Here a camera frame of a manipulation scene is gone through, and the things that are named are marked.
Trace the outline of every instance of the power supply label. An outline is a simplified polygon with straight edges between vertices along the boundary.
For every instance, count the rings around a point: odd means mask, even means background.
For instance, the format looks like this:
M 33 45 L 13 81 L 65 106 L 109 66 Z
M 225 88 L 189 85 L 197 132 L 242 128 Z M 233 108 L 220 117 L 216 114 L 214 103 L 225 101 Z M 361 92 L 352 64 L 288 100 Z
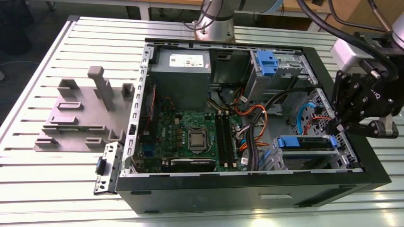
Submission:
M 204 67 L 202 55 L 172 54 L 169 56 L 170 67 Z

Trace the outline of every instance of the slotted aluminum platform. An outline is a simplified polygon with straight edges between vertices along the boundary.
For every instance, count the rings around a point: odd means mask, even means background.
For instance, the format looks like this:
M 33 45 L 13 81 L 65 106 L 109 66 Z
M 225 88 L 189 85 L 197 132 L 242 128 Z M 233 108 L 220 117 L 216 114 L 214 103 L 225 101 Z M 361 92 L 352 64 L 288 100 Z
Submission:
M 236 28 L 240 43 L 301 45 L 316 48 L 330 75 L 336 74 L 326 33 Z M 81 17 L 68 21 L 0 128 L 0 223 L 44 226 L 402 226 L 404 138 L 369 139 L 392 183 L 349 195 L 320 208 L 241 210 L 137 216 L 116 196 L 93 196 L 98 153 L 34 152 L 61 78 L 93 86 L 92 65 L 102 66 L 112 87 L 133 83 L 145 37 L 192 39 L 181 23 Z M 404 135 L 404 118 L 396 117 Z

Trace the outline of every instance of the ram slot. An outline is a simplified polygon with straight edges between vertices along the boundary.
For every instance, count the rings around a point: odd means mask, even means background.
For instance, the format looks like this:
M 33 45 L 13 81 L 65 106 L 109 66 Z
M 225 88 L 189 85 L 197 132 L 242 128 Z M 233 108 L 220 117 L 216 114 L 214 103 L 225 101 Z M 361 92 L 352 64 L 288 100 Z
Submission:
M 233 167 L 234 163 L 234 153 L 233 153 L 233 144 L 232 144 L 232 129 L 228 122 L 228 115 L 221 117 L 222 123 L 222 135 L 225 141 L 225 157 L 226 157 L 226 164 L 229 167 Z
M 226 166 L 221 114 L 216 114 L 214 116 L 214 125 L 216 125 L 216 141 L 217 141 L 217 150 L 218 150 L 218 164 L 221 166 Z

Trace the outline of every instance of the green motherboard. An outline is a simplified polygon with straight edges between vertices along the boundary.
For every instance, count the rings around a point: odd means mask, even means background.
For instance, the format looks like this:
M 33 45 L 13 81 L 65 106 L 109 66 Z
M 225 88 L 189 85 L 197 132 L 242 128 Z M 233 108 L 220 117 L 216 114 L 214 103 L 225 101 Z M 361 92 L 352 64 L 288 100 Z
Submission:
M 161 159 L 164 158 L 212 159 L 216 161 L 216 172 L 242 171 L 233 137 L 240 126 L 240 117 L 229 115 L 228 122 L 232 131 L 234 161 L 229 165 L 221 165 L 218 162 L 220 150 L 217 146 L 214 113 L 161 112 L 157 121 L 156 143 L 153 146 L 142 145 L 145 171 L 158 173 Z

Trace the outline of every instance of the cpu socket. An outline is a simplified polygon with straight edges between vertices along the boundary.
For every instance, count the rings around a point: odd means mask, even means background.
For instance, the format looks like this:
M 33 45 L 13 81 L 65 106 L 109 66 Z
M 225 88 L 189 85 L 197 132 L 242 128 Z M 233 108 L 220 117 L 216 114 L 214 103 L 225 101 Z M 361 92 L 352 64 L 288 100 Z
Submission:
M 206 150 L 206 129 L 190 128 L 188 130 L 188 150 L 200 154 Z

